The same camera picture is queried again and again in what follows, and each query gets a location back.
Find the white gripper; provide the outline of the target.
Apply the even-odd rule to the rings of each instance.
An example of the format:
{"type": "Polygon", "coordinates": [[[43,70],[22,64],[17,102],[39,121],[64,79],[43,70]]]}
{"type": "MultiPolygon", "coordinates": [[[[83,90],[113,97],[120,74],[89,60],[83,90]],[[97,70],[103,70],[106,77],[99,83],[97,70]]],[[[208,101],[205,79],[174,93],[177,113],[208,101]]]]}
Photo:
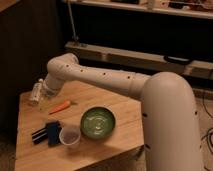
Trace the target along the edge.
{"type": "Polygon", "coordinates": [[[49,88],[47,86],[47,84],[44,83],[43,84],[43,95],[45,97],[42,97],[39,102],[39,110],[46,111],[49,107],[49,102],[50,102],[50,100],[48,98],[53,98],[53,97],[57,96],[59,92],[60,92],[59,89],[49,88]]]}

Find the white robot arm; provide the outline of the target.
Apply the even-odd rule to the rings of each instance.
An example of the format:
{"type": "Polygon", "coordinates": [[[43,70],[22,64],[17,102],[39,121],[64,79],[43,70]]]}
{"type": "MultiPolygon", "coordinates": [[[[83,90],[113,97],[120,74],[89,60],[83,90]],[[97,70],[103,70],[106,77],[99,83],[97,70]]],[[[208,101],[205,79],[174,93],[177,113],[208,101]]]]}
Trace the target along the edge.
{"type": "Polygon", "coordinates": [[[180,75],[86,67],[72,53],[50,59],[47,71],[47,97],[56,96],[65,82],[79,80],[141,103],[146,171],[204,171],[195,95],[180,75]]]}

